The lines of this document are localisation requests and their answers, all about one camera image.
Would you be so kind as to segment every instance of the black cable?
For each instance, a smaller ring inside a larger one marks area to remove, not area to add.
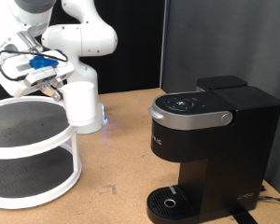
[[[260,196],[259,201],[262,201],[262,200],[277,200],[278,202],[280,202],[280,199],[269,197],[269,196]]]
[[[2,53],[31,54],[31,55],[36,55],[36,56],[41,55],[41,56],[44,56],[44,57],[47,57],[47,58],[51,58],[51,59],[54,59],[54,60],[57,60],[57,61],[61,61],[61,62],[65,62],[65,63],[68,62],[67,56],[65,54],[61,53],[61,52],[60,53],[62,54],[62,56],[65,57],[65,60],[57,58],[57,57],[54,57],[54,56],[50,56],[50,55],[47,55],[47,54],[42,54],[42,53],[22,52],[22,51],[13,51],[13,50],[1,50],[0,51],[0,56],[1,56]],[[16,78],[8,77],[7,74],[3,71],[1,64],[0,64],[0,72],[2,73],[2,75],[6,79],[8,79],[10,81],[22,81],[22,80],[24,80],[27,77],[27,75],[23,75],[23,76],[16,77]]]

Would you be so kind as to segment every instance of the black coffee maker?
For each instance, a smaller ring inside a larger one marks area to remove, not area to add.
[[[237,77],[201,78],[197,91],[164,94],[148,110],[151,149],[180,162],[178,185],[156,189],[156,224],[194,224],[254,209],[280,115],[280,101]]]

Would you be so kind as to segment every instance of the black curtain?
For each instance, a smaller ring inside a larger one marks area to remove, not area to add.
[[[168,3],[165,91],[195,91],[200,77],[233,75],[280,99],[280,0]],[[265,178],[280,191],[280,120]]]

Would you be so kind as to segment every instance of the wooden table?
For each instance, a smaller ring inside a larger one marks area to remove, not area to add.
[[[82,175],[75,186],[53,202],[22,210],[0,209],[0,224],[148,224],[147,196],[177,184],[179,163],[155,156],[150,149],[151,116],[147,108],[161,89],[100,96],[109,119],[97,133],[78,137]],[[260,195],[280,198],[264,182]],[[250,212],[259,224],[280,223],[280,203],[262,201]],[[236,224],[224,217],[207,223]]]

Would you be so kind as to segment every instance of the blue light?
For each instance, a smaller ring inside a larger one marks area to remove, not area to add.
[[[103,123],[107,123],[108,118],[105,117],[105,105],[102,105],[102,108],[103,108]]]

